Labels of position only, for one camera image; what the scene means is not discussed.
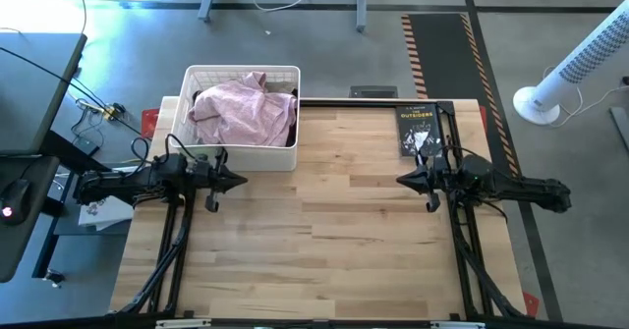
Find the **white tower fan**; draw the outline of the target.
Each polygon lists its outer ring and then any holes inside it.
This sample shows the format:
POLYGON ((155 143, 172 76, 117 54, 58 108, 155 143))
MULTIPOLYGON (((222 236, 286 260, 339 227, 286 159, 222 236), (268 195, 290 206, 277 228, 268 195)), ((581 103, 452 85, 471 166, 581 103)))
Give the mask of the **white tower fan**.
POLYGON ((561 114, 561 101, 629 43, 629 10, 618 7, 535 86, 518 89, 512 99, 524 120, 549 126, 561 114))

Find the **black hazard-striped floor mat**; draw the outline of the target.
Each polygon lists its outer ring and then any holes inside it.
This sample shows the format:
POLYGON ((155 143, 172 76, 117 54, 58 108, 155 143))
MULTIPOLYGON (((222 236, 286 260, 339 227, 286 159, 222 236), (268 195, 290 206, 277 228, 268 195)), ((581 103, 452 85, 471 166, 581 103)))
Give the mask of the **black hazard-striped floor mat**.
POLYGON ((465 14, 401 17, 416 95, 422 99, 472 99, 486 108, 487 142, 493 163, 520 174, 504 109, 486 53, 465 14))

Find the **black power adapter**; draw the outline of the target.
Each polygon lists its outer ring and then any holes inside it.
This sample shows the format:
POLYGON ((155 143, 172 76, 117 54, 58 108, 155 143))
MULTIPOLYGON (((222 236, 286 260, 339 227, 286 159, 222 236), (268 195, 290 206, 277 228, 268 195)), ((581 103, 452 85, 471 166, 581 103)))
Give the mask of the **black power adapter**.
POLYGON ((73 146, 77 147, 89 157, 93 156, 100 149, 97 143, 85 137, 76 137, 73 141, 73 146))

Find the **dark grey desk top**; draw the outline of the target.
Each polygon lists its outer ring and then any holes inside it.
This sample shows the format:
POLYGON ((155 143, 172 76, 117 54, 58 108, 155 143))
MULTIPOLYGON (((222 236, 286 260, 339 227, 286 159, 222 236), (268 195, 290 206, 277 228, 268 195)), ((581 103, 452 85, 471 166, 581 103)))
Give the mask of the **dark grey desk top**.
POLYGON ((9 282, 15 275, 34 225, 47 203, 48 192, 60 165, 59 159, 50 156, 0 158, 0 283, 9 282), (9 186, 24 180, 29 183, 21 199, 19 224, 3 221, 2 198, 9 186))

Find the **desk caster wheel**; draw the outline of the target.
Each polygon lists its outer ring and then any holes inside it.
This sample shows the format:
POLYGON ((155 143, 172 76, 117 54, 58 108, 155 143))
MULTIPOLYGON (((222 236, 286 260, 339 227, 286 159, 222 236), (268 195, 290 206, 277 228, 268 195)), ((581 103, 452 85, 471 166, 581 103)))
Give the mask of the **desk caster wheel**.
POLYGON ((66 277, 61 272, 53 269, 47 269, 43 276, 43 280, 49 282, 53 288, 60 288, 61 284, 66 281, 66 277))

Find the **black computer mouse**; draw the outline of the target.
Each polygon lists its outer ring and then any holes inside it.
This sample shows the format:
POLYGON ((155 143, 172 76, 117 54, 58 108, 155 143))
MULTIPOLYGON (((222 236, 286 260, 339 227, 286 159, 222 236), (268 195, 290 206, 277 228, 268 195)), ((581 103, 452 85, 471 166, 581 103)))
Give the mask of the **black computer mouse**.
POLYGON ((23 223, 29 214, 30 182, 17 179, 0 191, 0 223, 14 226, 23 223))

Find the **silver metal bracket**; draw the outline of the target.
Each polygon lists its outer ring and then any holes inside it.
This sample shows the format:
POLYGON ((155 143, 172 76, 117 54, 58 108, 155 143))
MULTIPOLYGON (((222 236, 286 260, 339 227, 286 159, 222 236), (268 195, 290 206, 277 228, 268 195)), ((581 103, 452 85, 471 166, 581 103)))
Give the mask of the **silver metal bracket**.
POLYGON ((204 329, 212 326, 210 319, 184 318, 159 320, 154 329, 204 329))
POLYGON ((432 321, 429 329, 486 329, 486 325, 469 321, 432 321))

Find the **olive brown hoodie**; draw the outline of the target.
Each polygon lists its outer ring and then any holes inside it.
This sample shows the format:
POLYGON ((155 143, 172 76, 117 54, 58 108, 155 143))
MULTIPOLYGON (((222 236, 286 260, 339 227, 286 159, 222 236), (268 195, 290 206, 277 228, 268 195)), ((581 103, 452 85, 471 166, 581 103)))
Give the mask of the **olive brown hoodie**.
POLYGON ((269 93, 287 93, 298 96, 299 90, 294 82, 266 82, 264 88, 269 93))

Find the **black table edge bar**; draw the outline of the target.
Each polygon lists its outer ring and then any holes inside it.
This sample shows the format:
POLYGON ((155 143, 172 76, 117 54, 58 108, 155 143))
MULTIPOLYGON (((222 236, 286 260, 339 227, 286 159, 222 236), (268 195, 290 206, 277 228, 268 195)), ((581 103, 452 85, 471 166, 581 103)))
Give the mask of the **black table edge bar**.
MULTIPOLYGON (((22 323, 0 324, 0 329, 154 329, 159 320, 193 318, 171 317, 162 314, 113 313, 103 316, 55 319, 22 323)), ((474 316, 469 320, 454 315, 449 319, 428 320, 342 320, 342 319, 210 319, 212 326, 204 329, 429 329, 432 321, 482 322, 486 329, 619 329, 615 327, 531 318, 474 316)))

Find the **grey floor plate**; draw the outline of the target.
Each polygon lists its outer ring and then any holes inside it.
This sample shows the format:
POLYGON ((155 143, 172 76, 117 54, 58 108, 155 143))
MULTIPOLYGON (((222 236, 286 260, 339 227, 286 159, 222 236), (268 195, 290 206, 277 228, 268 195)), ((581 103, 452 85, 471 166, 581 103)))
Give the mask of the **grey floor plate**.
POLYGON ((622 107, 610 107, 609 113, 623 141, 623 144, 629 153, 629 115, 622 107))

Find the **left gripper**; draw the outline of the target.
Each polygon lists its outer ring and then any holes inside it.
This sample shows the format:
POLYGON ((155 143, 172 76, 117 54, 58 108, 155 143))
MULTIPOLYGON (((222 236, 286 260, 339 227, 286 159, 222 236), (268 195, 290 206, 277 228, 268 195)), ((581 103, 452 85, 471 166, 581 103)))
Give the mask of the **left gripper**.
POLYGON ((214 160, 211 161, 207 154, 197 156, 196 172, 200 180, 199 188, 206 187, 210 189, 209 195, 205 199, 204 207, 211 213, 217 213, 219 209, 218 195, 227 193, 228 191, 246 184, 246 177, 232 172, 226 165, 228 153, 220 147, 214 160))

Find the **pale pink mesh garment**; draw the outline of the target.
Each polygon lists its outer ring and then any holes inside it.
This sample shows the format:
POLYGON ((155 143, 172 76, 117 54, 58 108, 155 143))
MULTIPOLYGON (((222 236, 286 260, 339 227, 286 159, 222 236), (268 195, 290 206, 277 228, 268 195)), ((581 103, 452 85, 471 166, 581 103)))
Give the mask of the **pale pink mesh garment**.
POLYGON ((200 92, 187 120, 205 144, 284 147, 297 103, 292 93, 268 90, 266 73, 253 71, 200 92))

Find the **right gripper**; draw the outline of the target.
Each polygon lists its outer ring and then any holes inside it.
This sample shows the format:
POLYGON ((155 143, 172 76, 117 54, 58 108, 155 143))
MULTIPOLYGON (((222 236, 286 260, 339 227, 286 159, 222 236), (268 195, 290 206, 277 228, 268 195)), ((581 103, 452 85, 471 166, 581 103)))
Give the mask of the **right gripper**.
POLYGON ((440 206, 440 199, 436 190, 444 189, 444 175, 450 169, 450 165, 443 152, 438 152, 436 155, 420 153, 417 159, 418 166, 416 169, 397 177, 396 182, 418 194, 424 194, 427 197, 427 212, 433 213, 440 206))

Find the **black desk support beam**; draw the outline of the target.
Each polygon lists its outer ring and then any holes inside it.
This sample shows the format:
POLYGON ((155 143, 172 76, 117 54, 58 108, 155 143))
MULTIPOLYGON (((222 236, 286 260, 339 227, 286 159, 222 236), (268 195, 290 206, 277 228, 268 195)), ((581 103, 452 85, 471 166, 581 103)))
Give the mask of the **black desk support beam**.
POLYGON ((110 168, 102 165, 53 131, 46 133, 40 153, 57 157, 63 166, 76 174, 83 174, 86 171, 110 171, 110 168))

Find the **dark blue desk leg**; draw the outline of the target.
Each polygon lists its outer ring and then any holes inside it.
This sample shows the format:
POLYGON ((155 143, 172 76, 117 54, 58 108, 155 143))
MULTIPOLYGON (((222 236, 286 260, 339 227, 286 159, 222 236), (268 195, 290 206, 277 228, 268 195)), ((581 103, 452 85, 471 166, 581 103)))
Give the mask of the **dark blue desk leg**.
POLYGON ((67 193, 61 192, 59 197, 48 196, 43 203, 41 214, 49 216, 51 218, 51 222, 31 273, 32 278, 43 279, 47 273, 54 250, 58 243, 59 236, 55 233, 55 229, 59 218, 63 215, 66 197, 67 193))

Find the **white plastic laundry basket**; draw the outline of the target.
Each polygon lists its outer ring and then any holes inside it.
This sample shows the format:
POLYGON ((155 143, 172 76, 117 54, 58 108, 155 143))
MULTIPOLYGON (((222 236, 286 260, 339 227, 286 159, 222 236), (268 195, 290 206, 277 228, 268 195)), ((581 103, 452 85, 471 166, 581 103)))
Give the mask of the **white plastic laundry basket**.
MULTIPOLYGON (((251 72, 266 74, 267 82, 291 83, 301 88, 301 71, 296 66, 263 65, 193 65, 186 70, 176 106, 171 133, 180 141, 171 141, 175 148, 186 147, 194 155, 214 156, 220 144, 201 141, 198 129, 187 118, 194 105, 193 94, 223 82, 239 80, 251 72)), ((227 167, 234 172, 290 172, 297 166, 298 143, 286 147, 227 144, 227 167)))

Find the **black paperback book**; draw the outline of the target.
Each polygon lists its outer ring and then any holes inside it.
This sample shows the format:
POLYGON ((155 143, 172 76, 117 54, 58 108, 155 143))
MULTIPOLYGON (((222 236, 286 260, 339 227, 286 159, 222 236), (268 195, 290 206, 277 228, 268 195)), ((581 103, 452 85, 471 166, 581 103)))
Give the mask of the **black paperback book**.
POLYGON ((397 106, 395 113, 403 157, 431 156, 440 152, 439 118, 433 104, 397 106))

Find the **black floor outlet box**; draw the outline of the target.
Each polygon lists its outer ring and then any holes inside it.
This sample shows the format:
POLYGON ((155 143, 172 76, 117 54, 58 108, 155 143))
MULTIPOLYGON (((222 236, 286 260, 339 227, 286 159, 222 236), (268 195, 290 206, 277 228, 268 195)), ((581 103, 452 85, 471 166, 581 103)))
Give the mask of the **black floor outlet box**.
POLYGON ((350 87, 349 97, 391 99, 398 97, 398 90, 393 85, 353 85, 350 87))

